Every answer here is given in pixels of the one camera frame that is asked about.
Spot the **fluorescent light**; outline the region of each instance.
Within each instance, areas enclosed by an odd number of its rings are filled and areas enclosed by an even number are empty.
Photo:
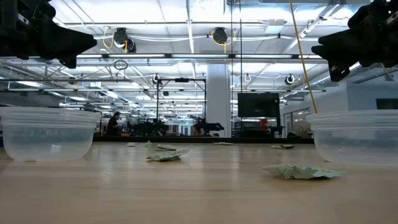
[[[140,108],[141,106],[135,103],[130,103],[130,106],[133,108]]]
[[[320,80],[318,80],[318,81],[316,81],[316,82],[314,82],[314,83],[312,83],[313,85],[315,85],[315,84],[318,84],[318,83],[320,83],[320,82],[323,82],[323,81],[325,81],[325,80],[329,80],[330,79],[330,77],[329,76],[327,76],[327,77],[325,77],[325,78],[322,78],[322,79],[320,79]]]
[[[77,55],[76,58],[101,58],[102,55],[92,55],[92,54],[84,54],[84,55]]]
[[[183,112],[182,114],[202,114],[202,112]]]
[[[292,93],[292,94],[294,95],[297,93],[309,93],[309,92],[310,92],[310,90],[294,90],[294,93]],[[325,92],[325,90],[312,90],[312,92],[313,93],[322,93],[322,92]]]
[[[306,58],[306,59],[322,59],[322,57],[319,56],[319,55],[303,55],[303,58]]]
[[[262,91],[262,92],[269,92],[269,93],[286,93],[287,90],[262,90],[262,89],[248,89],[248,90],[243,90],[245,92],[250,92],[250,91]]]
[[[41,87],[42,85],[38,84],[37,82],[29,82],[29,81],[19,81],[19,84],[31,86],[31,87]]]
[[[109,58],[164,58],[164,54],[110,54]]]
[[[172,54],[173,58],[228,58],[227,54]]]
[[[178,102],[178,101],[205,101],[204,99],[159,99],[159,101],[174,101],[174,102]]]
[[[106,52],[107,54],[109,54],[109,52],[108,52],[106,49],[100,49],[100,51],[104,51],[104,52]]]
[[[87,99],[84,97],[79,97],[79,96],[69,96],[69,98],[77,101],[86,101]]]
[[[51,94],[55,95],[55,96],[60,96],[60,97],[64,97],[64,95],[59,94],[59,93],[55,93],[55,92],[50,92]]]
[[[242,55],[242,58],[292,58],[293,55],[260,55],[260,54],[251,54],[251,55]]]
[[[112,91],[106,91],[105,94],[107,94],[108,96],[110,96],[110,97],[112,97],[112,98],[114,98],[114,99],[119,98],[118,95],[115,94],[115,93],[112,92]]]
[[[43,91],[75,91],[72,89],[44,89]]]
[[[21,89],[7,89],[7,91],[40,91],[40,90],[39,89],[21,88]]]
[[[107,91],[104,89],[76,89],[76,91]]]
[[[353,69],[355,69],[355,68],[358,68],[359,66],[361,66],[361,64],[360,64],[359,62],[356,62],[353,66],[351,66],[351,67],[349,68],[349,70],[351,71],[351,70],[353,70]]]

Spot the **table surface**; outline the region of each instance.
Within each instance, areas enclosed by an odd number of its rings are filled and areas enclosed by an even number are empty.
[[[187,144],[174,144],[188,147]],[[345,171],[330,180],[275,179],[271,164]],[[326,162],[313,145],[194,144],[178,161],[146,148],[94,143],[84,158],[14,162],[0,153],[0,219],[8,223],[398,223],[398,169]]]

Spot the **monitor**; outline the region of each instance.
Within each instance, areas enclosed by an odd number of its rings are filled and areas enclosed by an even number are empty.
[[[278,93],[238,93],[238,116],[241,118],[277,118]]]

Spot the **clear plastic bowl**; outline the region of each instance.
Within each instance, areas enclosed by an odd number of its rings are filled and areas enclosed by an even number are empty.
[[[99,114],[57,108],[0,108],[3,142],[17,161],[77,159],[90,149]]]
[[[398,110],[312,114],[307,121],[328,161],[398,165]]]

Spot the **black cable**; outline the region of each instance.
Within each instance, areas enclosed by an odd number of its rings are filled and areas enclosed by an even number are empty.
[[[242,7],[241,7],[241,0],[239,0],[239,14],[242,15]],[[241,36],[241,93],[243,93],[243,41],[242,41],[242,17],[240,17],[239,20],[239,26],[240,26],[240,36]],[[243,126],[243,118],[241,118],[241,133],[242,133],[242,126]]]
[[[231,3],[231,54],[234,54],[234,43],[233,43],[233,36],[234,36],[234,29],[233,29],[233,2]],[[231,58],[231,75],[232,75],[232,81],[234,80],[234,58]],[[234,91],[232,89],[232,99],[234,98]],[[231,120],[233,120],[233,111],[234,111],[234,107],[232,105],[232,110],[231,110]]]

